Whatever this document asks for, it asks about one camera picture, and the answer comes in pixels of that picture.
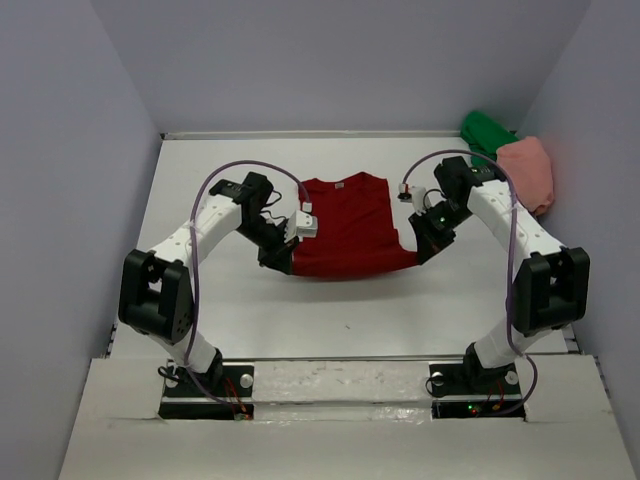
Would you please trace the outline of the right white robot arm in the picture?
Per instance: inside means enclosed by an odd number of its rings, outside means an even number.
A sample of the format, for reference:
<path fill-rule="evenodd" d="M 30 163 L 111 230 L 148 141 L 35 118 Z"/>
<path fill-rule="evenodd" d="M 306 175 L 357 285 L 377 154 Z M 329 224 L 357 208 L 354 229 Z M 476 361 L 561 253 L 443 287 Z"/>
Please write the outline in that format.
<path fill-rule="evenodd" d="M 426 382 L 436 398 L 487 395 L 517 377 L 515 362 L 551 332 L 582 319 L 586 312 L 590 258 L 550 235 L 517 197 L 514 181 L 492 160 L 466 162 L 463 150 L 440 151 L 434 169 L 441 201 L 407 178 L 398 198 L 412 205 L 409 218 L 424 264 L 449 247 L 457 228 L 476 217 L 507 254 L 505 317 L 472 342 L 458 364 L 434 367 Z"/>

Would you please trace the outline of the red t shirt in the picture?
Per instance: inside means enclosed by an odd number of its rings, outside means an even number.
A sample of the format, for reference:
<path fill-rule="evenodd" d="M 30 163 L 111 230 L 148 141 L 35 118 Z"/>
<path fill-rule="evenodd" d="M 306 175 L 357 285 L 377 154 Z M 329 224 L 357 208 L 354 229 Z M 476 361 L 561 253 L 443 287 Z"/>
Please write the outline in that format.
<path fill-rule="evenodd" d="M 295 276 L 344 280 L 412 268 L 395 228 L 388 181 L 359 172 L 338 181 L 303 182 L 318 221 L 317 234 L 293 252 Z"/>

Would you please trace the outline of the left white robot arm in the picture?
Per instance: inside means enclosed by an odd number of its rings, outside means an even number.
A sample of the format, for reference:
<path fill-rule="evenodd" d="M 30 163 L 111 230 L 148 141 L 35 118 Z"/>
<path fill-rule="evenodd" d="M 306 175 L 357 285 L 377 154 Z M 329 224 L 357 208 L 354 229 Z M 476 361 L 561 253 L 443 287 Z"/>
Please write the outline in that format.
<path fill-rule="evenodd" d="M 287 275 L 299 241 L 286 221 L 264 217 L 274 191 L 268 178 L 250 172 L 240 183 L 220 180 L 200 189 L 189 219 L 148 251 L 124 260 L 118 319 L 159 344 L 178 367 L 177 379 L 201 395 L 223 380 L 223 355 L 198 331 L 199 267 L 230 233 L 257 246 L 260 266 Z"/>

